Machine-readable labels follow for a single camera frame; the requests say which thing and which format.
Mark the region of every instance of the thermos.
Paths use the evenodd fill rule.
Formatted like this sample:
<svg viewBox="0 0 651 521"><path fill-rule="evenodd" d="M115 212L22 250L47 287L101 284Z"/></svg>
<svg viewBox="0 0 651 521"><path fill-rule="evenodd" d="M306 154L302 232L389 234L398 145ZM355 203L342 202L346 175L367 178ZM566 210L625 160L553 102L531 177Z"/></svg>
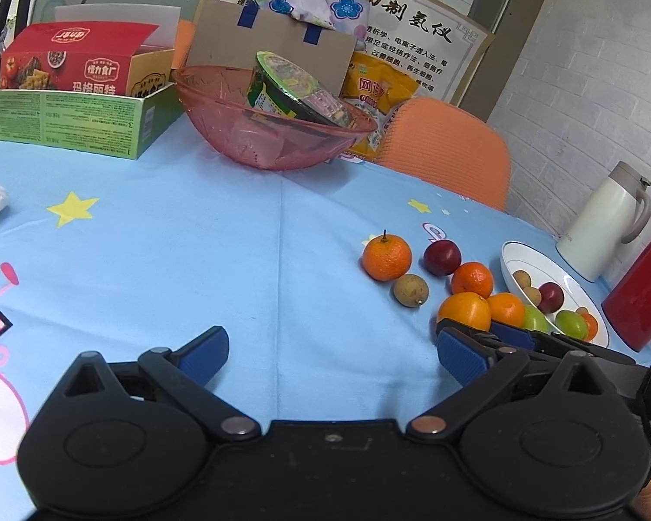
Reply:
<svg viewBox="0 0 651 521"><path fill-rule="evenodd" d="M618 162L557 242L559 254L589 282L603 273L617 245L632 242L648 223L647 186L649 180L626 162ZM640 202L643 207L635 220Z"/></svg>
<svg viewBox="0 0 651 521"><path fill-rule="evenodd" d="M612 328L630 349L651 341L651 243L602 303Z"/></svg>

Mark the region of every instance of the orange fruit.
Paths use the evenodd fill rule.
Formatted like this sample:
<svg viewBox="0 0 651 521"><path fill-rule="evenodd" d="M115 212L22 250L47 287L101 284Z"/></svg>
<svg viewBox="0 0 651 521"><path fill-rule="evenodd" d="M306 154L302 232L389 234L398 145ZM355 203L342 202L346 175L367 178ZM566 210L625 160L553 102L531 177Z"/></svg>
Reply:
<svg viewBox="0 0 651 521"><path fill-rule="evenodd" d="M584 341L591 342L595 338L595 334L598 332L598 320L590 313L582 313L581 317L584 318L584 321L588 326L588 335L586 335Z"/></svg>
<svg viewBox="0 0 651 521"><path fill-rule="evenodd" d="M405 274L412 265L412 251L395 234L379 235L369 241L362 254L362 266L374 280L388 282Z"/></svg>
<svg viewBox="0 0 651 521"><path fill-rule="evenodd" d="M526 306L514 294L509 292L495 293L487 298L490 304L490 314L494 321L521 327L526 318Z"/></svg>
<svg viewBox="0 0 651 521"><path fill-rule="evenodd" d="M451 292L475 292L478 296L489 298L494 288L494 278L490 269L479 262L461 264L451 278Z"/></svg>
<svg viewBox="0 0 651 521"><path fill-rule="evenodd" d="M490 304L475 292L454 293L439 307L437 321L450 319L473 329L490 330Z"/></svg>

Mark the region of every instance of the red thermos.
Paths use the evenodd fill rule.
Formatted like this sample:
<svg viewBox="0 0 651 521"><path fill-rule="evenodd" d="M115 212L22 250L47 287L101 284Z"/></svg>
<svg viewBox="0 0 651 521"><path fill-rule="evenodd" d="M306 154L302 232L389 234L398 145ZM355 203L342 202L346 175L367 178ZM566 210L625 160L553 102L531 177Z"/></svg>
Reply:
<svg viewBox="0 0 651 521"><path fill-rule="evenodd" d="M651 340L651 243L602 303L602 310L630 349Z"/></svg>

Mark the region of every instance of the blue flower print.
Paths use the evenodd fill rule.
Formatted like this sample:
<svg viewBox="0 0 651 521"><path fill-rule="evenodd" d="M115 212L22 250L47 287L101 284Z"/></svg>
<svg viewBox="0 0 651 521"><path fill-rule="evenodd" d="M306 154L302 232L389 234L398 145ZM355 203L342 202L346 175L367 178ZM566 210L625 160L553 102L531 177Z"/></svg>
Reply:
<svg viewBox="0 0 651 521"><path fill-rule="evenodd" d="M268 4L268 7L273 11L277 11L278 13L285 13L286 15L289 15L294 10L294 8L287 2L287 0L272 0Z"/></svg>
<svg viewBox="0 0 651 521"><path fill-rule="evenodd" d="M330 9L337 19L357 19L364 11L362 4L354 0L333 2L330 4Z"/></svg>

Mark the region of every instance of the metal rivet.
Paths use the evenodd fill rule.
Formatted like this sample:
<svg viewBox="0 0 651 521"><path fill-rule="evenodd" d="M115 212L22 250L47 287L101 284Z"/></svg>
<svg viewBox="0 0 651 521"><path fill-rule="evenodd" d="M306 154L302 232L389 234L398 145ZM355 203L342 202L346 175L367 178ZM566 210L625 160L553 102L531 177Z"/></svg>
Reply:
<svg viewBox="0 0 651 521"><path fill-rule="evenodd" d="M230 435L245 435L255 429L255 421L250 417L229 417L222 421L220 427Z"/></svg>
<svg viewBox="0 0 651 521"><path fill-rule="evenodd" d="M446 422L435 415L422 415L413 419L411 426L418 433L434 435L441 433L446 428Z"/></svg>

